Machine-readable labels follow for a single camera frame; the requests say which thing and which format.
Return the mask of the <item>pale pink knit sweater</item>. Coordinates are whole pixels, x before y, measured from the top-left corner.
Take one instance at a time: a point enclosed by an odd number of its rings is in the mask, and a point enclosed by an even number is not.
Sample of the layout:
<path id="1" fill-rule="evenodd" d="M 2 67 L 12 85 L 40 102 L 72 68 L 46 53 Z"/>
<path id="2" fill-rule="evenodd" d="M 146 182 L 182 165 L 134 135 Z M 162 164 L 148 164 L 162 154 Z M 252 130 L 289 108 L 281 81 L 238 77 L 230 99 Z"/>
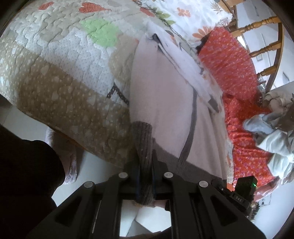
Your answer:
<path id="1" fill-rule="evenodd" d="M 228 149 L 220 88 L 169 33 L 146 26 L 132 63 L 129 112 L 141 168 L 138 203 L 153 207 L 153 156 L 186 181 L 224 185 Z"/>

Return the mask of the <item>grey crumpled clothes pile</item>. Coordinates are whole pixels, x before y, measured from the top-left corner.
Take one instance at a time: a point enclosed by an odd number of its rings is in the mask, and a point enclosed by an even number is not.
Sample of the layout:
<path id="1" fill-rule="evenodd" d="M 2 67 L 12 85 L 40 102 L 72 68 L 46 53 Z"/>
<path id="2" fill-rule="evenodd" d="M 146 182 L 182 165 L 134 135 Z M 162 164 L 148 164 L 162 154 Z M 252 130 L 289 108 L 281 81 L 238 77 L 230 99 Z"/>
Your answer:
<path id="1" fill-rule="evenodd" d="M 293 171 L 293 93 L 270 91 L 262 106 L 271 112 L 244 120 L 243 128 L 253 133 L 257 148 L 272 154 L 271 174 L 285 180 Z"/>

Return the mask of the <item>pink slipper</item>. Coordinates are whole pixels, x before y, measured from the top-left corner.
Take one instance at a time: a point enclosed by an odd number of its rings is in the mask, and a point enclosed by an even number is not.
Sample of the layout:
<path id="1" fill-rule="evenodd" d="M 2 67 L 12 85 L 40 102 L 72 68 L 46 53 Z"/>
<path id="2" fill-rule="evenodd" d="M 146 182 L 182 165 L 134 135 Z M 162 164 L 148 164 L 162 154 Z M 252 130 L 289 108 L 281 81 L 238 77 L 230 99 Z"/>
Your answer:
<path id="1" fill-rule="evenodd" d="M 46 130 L 45 142 L 53 148 L 62 162 L 65 171 L 63 184 L 75 183 L 78 176 L 76 146 L 67 137 L 50 127 Z"/>

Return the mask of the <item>red floral blanket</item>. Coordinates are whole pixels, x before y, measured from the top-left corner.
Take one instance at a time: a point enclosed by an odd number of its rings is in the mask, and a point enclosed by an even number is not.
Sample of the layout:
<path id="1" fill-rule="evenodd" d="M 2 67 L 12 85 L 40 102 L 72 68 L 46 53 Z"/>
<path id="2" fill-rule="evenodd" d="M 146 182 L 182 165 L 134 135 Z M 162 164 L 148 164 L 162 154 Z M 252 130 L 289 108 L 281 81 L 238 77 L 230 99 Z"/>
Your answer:
<path id="1" fill-rule="evenodd" d="M 274 180 L 267 162 L 271 153 L 257 148 L 253 134 L 243 128 L 243 121 L 270 113 L 258 105 L 258 80 L 247 50 L 225 28 L 216 27 L 198 57 L 223 91 L 225 124 L 232 143 L 234 181 L 254 176 L 262 187 Z"/>

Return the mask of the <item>heart patterned quilt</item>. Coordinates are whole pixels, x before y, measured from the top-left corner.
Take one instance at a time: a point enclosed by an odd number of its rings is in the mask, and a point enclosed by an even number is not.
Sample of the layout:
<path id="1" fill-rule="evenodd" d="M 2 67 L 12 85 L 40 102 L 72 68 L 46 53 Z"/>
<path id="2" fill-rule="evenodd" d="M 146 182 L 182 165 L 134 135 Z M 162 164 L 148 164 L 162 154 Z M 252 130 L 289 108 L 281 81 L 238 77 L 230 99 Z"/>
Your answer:
<path id="1" fill-rule="evenodd" d="M 132 61 L 149 21 L 139 1 L 1 1 L 1 95 L 121 167 L 131 148 Z"/>

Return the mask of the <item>white floral pillow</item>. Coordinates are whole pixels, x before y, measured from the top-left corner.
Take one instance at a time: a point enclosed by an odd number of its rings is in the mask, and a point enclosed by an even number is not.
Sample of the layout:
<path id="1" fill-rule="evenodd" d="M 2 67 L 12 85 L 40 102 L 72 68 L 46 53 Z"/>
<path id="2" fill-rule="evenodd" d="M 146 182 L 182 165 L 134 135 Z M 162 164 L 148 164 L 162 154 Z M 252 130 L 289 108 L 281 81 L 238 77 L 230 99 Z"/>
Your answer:
<path id="1" fill-rule="evenodd" d="M 156 15 L 190 47 L 197 47 L 201 39 L 215 27 L 227 27 L 233 15 L 217 1 L 136 1 L 149 13 Z"/>

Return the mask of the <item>wooden chair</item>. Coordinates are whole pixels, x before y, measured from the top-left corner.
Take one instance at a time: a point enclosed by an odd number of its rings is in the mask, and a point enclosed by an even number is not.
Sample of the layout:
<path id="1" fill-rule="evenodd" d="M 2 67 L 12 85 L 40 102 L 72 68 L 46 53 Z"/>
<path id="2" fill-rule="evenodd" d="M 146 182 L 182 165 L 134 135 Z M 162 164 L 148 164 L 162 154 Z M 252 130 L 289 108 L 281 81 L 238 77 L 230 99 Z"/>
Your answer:
<path id="1" fill-rule="evenodd" d="M 265 1 L 218 1 L 231 13 L 227 26 L 233 37 L 249 53 L 264 92 L 274 86 L 282 61 L 284 27 Z"/>

